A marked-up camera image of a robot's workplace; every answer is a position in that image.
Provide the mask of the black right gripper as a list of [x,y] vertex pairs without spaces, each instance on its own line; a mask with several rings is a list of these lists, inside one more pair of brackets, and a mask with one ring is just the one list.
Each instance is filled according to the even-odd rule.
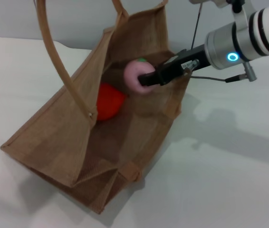
[[177,77],[184,74],[186,68],[191,71],[210,66],[206,57],[204,45],[195,47],[192,50],[182,50],[160,65],[157,71],[138,76],[142,86],[163,86]]

